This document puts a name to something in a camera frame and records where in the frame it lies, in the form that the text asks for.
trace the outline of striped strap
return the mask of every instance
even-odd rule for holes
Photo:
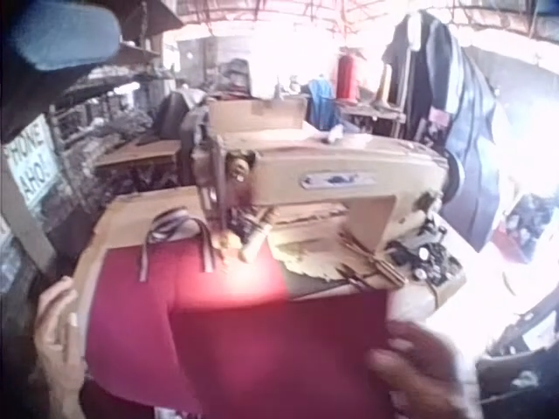
[[[213,247],[211,245],[210,231],[207,225],[200,218],[191,216],[186,207],[177,207],[161,213],[151,222],[148,234],[141,247],[140,282],[148,281],[148,245],[169,241],[188,221],[194,221],[202,233],[201,252],[204,262],[204,272],[214,271],[216,263]]]

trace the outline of hand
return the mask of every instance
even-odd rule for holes
[[[450,345],[413,323],[394,322],[389,331],[394,350],[373,352],[370,366],[396,392],[397,410],[410,419],[481,417],[479,403],[458,378]]]
[[[79,408],[79,391],[85,380],[86,366],[81,359],[78,319],[71,313],[58,337],[62,312],[78,297],[73,280],[62,278],[41,294],[35,319],[34,342],[38,362],[49,384],[52,408],[67,411]],[[72,413],[64,417],[78,417]]]

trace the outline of red cloth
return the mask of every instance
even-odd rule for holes
[[[200,412],[169,326],[184,307],[245,306],[287,299],[278,262],[264,246],[253,264],[202,272],[197,240],[149,246],[148,282],[139,283],[141,247],[107,252],[89,313],[86,361],[109,393],[144,405]]]
[[[388,419],[365,367],[384,347],[386,292],[171,313],[180,362],[212,419]]]

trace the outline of blue garment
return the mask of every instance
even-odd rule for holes
[[[335,104],[334,88],[326,79],[308,82],[311,93],[308,123],[320,131],[329,131],[341,119]]]

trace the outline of industrial sewing machine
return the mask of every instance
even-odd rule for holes
[[[218,135],[195,150],[193,169],[214,247],[225,257],[251,263],[272,230],[292,237],[313,225],[313,240],[329,243],[328,261],[315,259],[322,267],[313,276],[339,279],[331,272],[349,260],[355,275],[380,271],[397,287],[408,278],[433,286],[465,281],[459,261],[440,244],[444,228],[435,225],[448,164],[426,146],[368,134],[345,135],[334,145]],[[324,221],[334,219],[326,238],[324,230],[332,229]],[[289,240],[272,242],[280,248]],[[301,250],[308,236],[299,242],[301,266],[301,255],[317,245]],[[294,271],[309,274],[308,265]],[[333,269],[326,273],[324,265]]]

